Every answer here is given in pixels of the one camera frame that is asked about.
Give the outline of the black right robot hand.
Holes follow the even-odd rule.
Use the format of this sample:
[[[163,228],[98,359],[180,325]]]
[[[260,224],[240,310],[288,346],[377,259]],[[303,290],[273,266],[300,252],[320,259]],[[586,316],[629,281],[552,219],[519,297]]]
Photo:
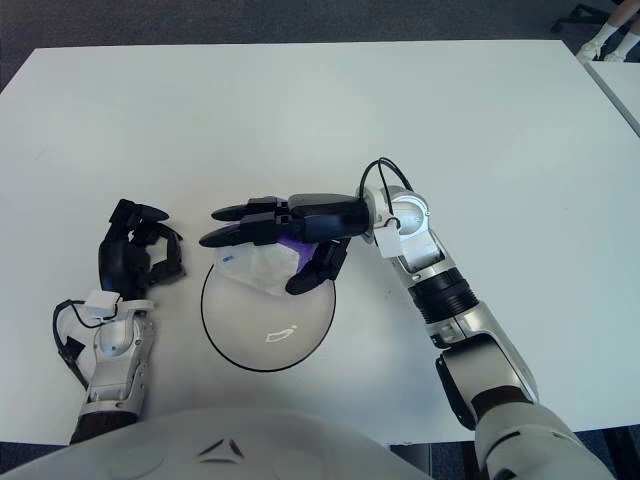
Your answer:
[[[296,194],[286,200],[275,196],[251,198],[244,205],[218,209],[211,217],[225,227],[200,238],[206,248],[251,243],[264,246],[287,241],[311,245],[305,260],[286,284],[285,291],[301,295],[335,280],[347,256],[350,239],[369,229],[366,203],[341,194]]]

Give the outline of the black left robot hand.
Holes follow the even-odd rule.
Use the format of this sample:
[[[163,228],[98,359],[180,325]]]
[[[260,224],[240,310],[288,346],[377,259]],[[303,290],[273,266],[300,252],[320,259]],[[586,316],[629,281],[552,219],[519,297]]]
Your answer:
[[[169,215],[155,207],[121,199],[98,250],[101,288],[122,299],[139,300],[149,289],[173,283],[185,274],[182,236],[164,224]],[[153,264],[147,248],[166,240],[166,258]]]

